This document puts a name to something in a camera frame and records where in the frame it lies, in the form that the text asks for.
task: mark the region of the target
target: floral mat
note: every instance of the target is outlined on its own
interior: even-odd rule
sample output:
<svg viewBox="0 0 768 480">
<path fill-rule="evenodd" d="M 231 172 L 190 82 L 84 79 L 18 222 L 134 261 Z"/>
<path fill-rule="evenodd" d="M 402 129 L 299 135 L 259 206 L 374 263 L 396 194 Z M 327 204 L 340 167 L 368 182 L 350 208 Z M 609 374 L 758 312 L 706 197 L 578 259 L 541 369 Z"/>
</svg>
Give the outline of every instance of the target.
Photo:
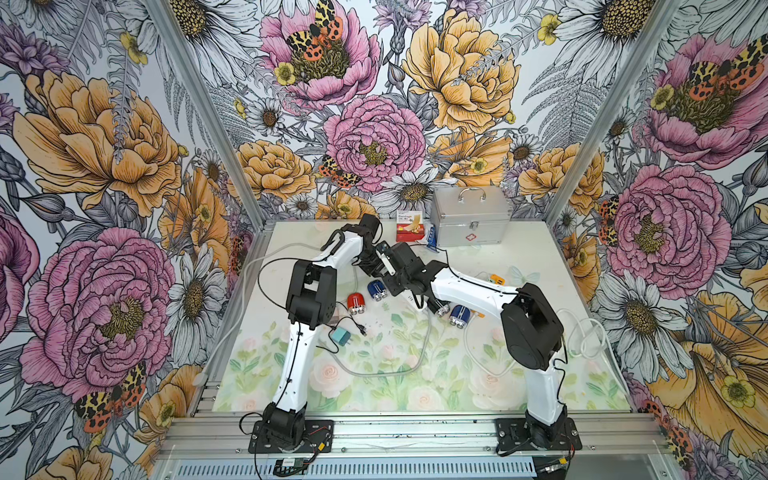
<svg viewBox="0 0 768 480">
<path fill-rule="evenodd" d="M 393 244 L 394 223 L 384 222 L 384 240 Z M 321 239 L 333 232 L 338 222 L 278 223 L 270 250 L 296 241 Z M 443 254 L 414 247 L 425 262 L 445 260 Z M 279 253 L 310 258 L 312 250 L 291 247 Z M 513 222 L 500 245 L 455 247 L 449 249 L 455 270 L 478 275 L 482 271 L 503 276 L 508 285 L 536 283 L 555 310 L 567 308 L 579 318 L 587 316 L 560 253 L 543 222 Z M 290 262 L 275 262 L 262 273 L 262 286 L 274 299 L 285 298 L 290 278 Z M 358 272 L 358 291 L 369 282 Z M 339 270 L 339 300 L 354 290 L 350 269 Z M 356 316 L 366 328 L 357 333 L 347 319 L 342 326 L 352 337 L 341 348 L 339 358 L 353 372 L 395 372 L 416 365 L 429 328 L 423 313 L 413 310 L 398 297 L 374 302 L 367 293 L 367 311 Z M 561 316 L 566 337 L 574 328 L 573 319 Z M 280 381 L 288 347 L 288 319 L 285 312 L 271 305 L 255 289 L 245 320 L 230 355 L 217 393 L 214 411 L 261 410 L 270 402 Z M 497 319 L 475 316 L 467 335 L 472 355 L 491 373 L 507 370 L 511 357 Z M 325 335 L 321 342 L 330 345 Z M 612 358 L 595 360 L 570 358 L 561 398 L 573 410 L 628 410 L 623 379 L 611 368 Z M 523 411 L 526 406 L 523 368 L 515 366 L 503 375 L 489 375 L 476 365 L 465 348 L 465 334 L 445 319 L 432 318 L 422 365 L 413 374 L 397 377 L 365 378 L 352 376 L 336 364 L 333 357 L 317 349 L 309 377 L 309 410 L 314 412 L 477 412 Z"/>
</svg>

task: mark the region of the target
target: yellow flower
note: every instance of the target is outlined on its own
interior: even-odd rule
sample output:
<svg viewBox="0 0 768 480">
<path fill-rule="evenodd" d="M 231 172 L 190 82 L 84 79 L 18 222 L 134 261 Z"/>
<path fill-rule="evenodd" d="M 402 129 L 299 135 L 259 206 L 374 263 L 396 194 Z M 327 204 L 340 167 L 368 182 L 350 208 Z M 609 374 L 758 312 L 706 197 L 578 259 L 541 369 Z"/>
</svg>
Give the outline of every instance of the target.
<svg viewBox="0 0 768 480">
<path fill-rule="evenodd" d="M 402 68 L 418 84 L 411 92 L 435 95 L 435 125 L 481 134 L 509 113 L 520 71 L 511 52 L 481 74 L 461 76 L 484 56 L 500 51 L 497 40 L 492 31 L 482 31 L 476 18 L 456 10 L 443 15 L 440 33 L 425 23 L 413 34 Z"/>
<path fill-rule="evenodd" d="M 364 198 L 352 197 L 343 191 L 337 192 L 335 195 L 328 195 L 326 201 L 328 205 L 319 204 L 317 206 L 316 220 L 335 220 L 337 218 L 356 220 L 362 218 L 363 214 L 379 216 L 376 209 Z"/>
<path fill-rule="evenodd" d="M 157 221 L 161 245 L 171 252 L 194 253 L 204 244 L 213 249 L 214 259 L 224 272 L 229 270 L 230 229 L 227 209 L 220 199 L 216 183 L 206 177 L 201 167 L 194 169 L 192 179 L 184 184 L 184 194 L 176 192 L 164 206 Z"/>
<path fill-rule="evenodd" d="M 504 162 L 509 155 L 512 139 L 495 134 L 475 137 L 473 133 L 460 130 L 440 135 L 428 151 L 436 159 L 452 162 L 444 178 L 456 178 L 460 187 L 483 187 L 499 185 L 504 177 Z"/>
<path fill-rule="evenodd" d="M 672 85 L 666 84 L 663 87 L 659 87 L 651 98 L 650 105 L 655 110 L 663 110 L 667 106 L 667 102 L 672 99 L 673 95 L 674 88 L 672 88 Z"/>
<path fill-rule="evenodd" d="M 586 235 L 577 239 L 574 232 L 563 240 L 563 256 L 568 262 L 581 295 L 590 302 L 595 290 L 598 289 L 600 277 L 597 239 Z"/>
<path fill-rule="evenodd" d="M 533 157 L 536 168 L 524 171 L 518 178 L 520 194 L 541 198 L 546 194 L 557 192 L 568 169 L 576 159 L 579 146 L 580 144 L 572 144 L 565 149 L 553 148 Z M 568 202 L 579 215 L 588 214 L 603 194 L 604 166 L 605 154 L 598 152 L 592 158 L 587 171 L 581 176 L 576 190 L 571 195 Z"/>
<path fill-rule="evenodd" d="M 281 61 L 275 68 L 277 83 L 281 85 L 293 85 L 296 83 L 296 75 L 293 74 L 293 64 Z"/>
<path fill-rule="evenodd" d="M 699 292 L 690 311 L 698 341 L 678 342 L 694 369 L 684 379 L 667 369 L 648 389 L 682 426 L 711 439 L 733 431 L 730 451 L 755 458 L 768 445 L 768 324 L 728 292 Z"/>
<path fill-rule="evenodd" d="M 723 400 L 738 409 L 744 407 L 751 409 L 755 406 L 754 387 L 746 380 L 739 380 L 735 376 L 728 375 L 723 379 L 720 394 L 723 396 Z"/>
<path fill-rule="evenodd" d="M 242 144 L 237 149 L 237 160 L 256 198 L 261 198 L 264 193 L 288 200 L 288 197 L 308 194 L 315 189 L 312 164 L 280 143 L 258 140 Z M 231 179 L 227 189 L 233 197 L 238 197 Z"/>
<path fill-rule="evenodd" d="M 557 15 L 544 15 L 541 19 L 541 28 L 538 29 L 538 40 L 543 41 L 545 45 L 552 45 L 558 37 L 554 34 L 554 30 L 562 22 L 558 20 Z"/>
<path fill-rule="evenodd" d="M 247 115 L 245 113 L 245 105 L 243 105 L 243 101 L 241 101 L 239 98 L 235 98 L 234 106 L 237 114 L 240 115 L 243 120 L 245 120 Z"/>
<path fill-rule="evenodd" d="M 79 447 L 69 447 L 27 480 L 109 480 L 111 465 L 111 453 L 101 453 L 94 447 L 86 454 Z"/>
<path fill-rule="evenodd" d="M 120 34 L 120 43 L 123 44 L 123 48 L 128 51 L 128 57 L 130 57 L 134 63 L 147 64 L 147 54 L 139 50 L 139 42 L 136 40 L 136 37 L 127 31 L 124 31 Z"/>
<path fill-rule="evenodd" d="M 83 200 L 87 210 L 107 189 L 120 191 L 138 204 L 139 215 L 149 217 L 181 186 L 178 146 L 148 99 L 131 92 L 133 108 L 118 163 L 112 111 L 118 92 L 106 80 L 92 78 L 86 85 L 74 75 L 58 77 L 48 70 L 42 81 L 29 75 L 26 83 L 47 112 L 17 113 L 13 138 L 45 193 L 90 194 Z"/>
</svg>

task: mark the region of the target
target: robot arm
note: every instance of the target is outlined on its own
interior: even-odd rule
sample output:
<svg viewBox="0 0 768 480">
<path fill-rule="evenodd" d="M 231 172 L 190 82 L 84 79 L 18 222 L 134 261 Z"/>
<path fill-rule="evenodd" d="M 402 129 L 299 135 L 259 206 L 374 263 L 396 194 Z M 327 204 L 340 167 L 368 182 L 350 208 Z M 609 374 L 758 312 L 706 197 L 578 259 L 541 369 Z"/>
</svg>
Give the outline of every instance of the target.
<svg viewBox="0 0 768 480">
<path fill-rule="evenodd" d="M 386 268 L 382 279 L 392 295 L 409 290 L 409 300 L 417 308 L 424 305 L 414 296 L 421 296 L 434 313 L 454 302 L 501 320 L 507 350 L 526 368 L 531 442 L 547 448 L 560 435 L 567 411 L 558 399 L 560 372 L 555 368 L 564 355 L 563 326 L 541 290 L 530 283 L 519 289 L 485 283 L 437 260 L 425 265 L 407 243 L 390 247 L 382 242 L 376 252 Z"/>
</svg>

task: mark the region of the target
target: pink peony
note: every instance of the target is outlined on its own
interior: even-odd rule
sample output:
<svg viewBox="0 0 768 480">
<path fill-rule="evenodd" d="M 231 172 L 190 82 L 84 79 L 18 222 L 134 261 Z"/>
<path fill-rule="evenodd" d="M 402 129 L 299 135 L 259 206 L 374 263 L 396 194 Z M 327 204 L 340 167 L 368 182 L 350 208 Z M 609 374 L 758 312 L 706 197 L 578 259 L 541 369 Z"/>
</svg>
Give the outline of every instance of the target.
<svg viewBox="0 0 768 480">
<path fill-rule="evenodd" d="M 287 17 L 281 10 L 278 16 L 265 17 L 261 22 L 264 66 L 270 70 L 290 64 L 288 79 L 281 80 L 301 108 L 320 110 L 326 105 L 345 104 L 355 95 L 367 94 L 376 83 L 379 73 L 381 48 L 376 35 L 370 38 L 354 8 L 347 14 L 338 2 L 333 2 L 336 16 L 343 22 L 342 37 L 334 42 L 325 58 L 308 62 L 286 43 L 286 38 L 297 31 L 309 31 L 315 21 L 315 8 L 303 15 L 296 12 Z"/>
<path fill-rule="evenodd" d="M 39 264 L 35 241 L 18 220 L 0 207 L 0 342 L 16 325 L 24 308 L 24 284 Z"/>
<path fill-rule="evenodd" d="M 383 181 L 424 162 L 422 123 L 412 111 L 371 95 L 352 100 L 323 125 L 327 154 L 339 168 L 361 177 L 360 190 L 377 192 Z"/>
<path fill-rule="evenodd" d="M 729 38 L 721 44 L 714 39 L 715 35 L 706 41 L 694 35 L 667 62 L 667 71 L 656 77 L 650 114 L 638 129 L 641 145 L 663 151 L 678 162 L 696 162 L 707 170 L 725 167 L 768 135 L 768 73 L 742 91 L 722 87 L 703 101 L 690 97 L 694 84 L 688 78 L 693 63 L 721 65 L 747 45 L 731 47 Z"/>
<path fill-rule="evenodd" d="M 690 165 L 642 167 L 619 196 L 618 245 L 607 249 L 614 272 L 655 283 L 669 300 L 696 293 L 728 254 L 722 201 L 712 177 Z"/>
<path fill-rule="evenodd" d="M 174 281 L 165 252 L 127 228 L 54 254 L 29 290 L 36 337 L 24 346 L 22 378 L 79 399 L 118 385 L 140 362 L 155 373 L 170 350 L 163 329 Z"/>
</svg>

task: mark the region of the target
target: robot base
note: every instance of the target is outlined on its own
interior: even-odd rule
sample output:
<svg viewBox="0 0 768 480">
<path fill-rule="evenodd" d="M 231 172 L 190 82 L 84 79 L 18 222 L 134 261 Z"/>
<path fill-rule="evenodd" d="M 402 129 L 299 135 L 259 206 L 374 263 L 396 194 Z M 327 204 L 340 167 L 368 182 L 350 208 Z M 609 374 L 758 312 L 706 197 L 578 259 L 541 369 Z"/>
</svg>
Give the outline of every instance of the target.
<svg viewBox="0 0 768 480">
<path fill-rule="evenodd" d="M 500 452 L 508 452 L 512 449 L 519 449 L 521 452 L 541 450 L 534 446 L 532 442 L 520 446 L 521 443 L 531 437 L 531 430 L 526 419 L 496 419 L 495 424 L 498 450 Z M 554 441 L 547 445 L 545 450 L 567 451 L 571 445 L 573 445 L 575 450 L 581 450 L 581 439 L 576 431 L 576 424 L 573 419 L 566 418 L 561 435 L 556 435 Z"/>
<path fill-rule="evenodd" d="M 253 425 L 253 433 L 251 434 L 250 442 L 248 443 L 248 453 L 286 453 L 278 445 L 270 444 L 266 440 L 266 435 L 259 435 L 261 425 L 261 420 Z M 320 443 L 326 444 L 325 447 L 323 447 L 323 450 L 319 452 L 320 454 L 331 451 L 331 443 L 333 442 L 333 420 L 305 420 L 304 432 L 307 433 L 307 437 L 310 440 L 301 442 L 299 447 L 291 453 L 313 454 Z"/>
</svg>

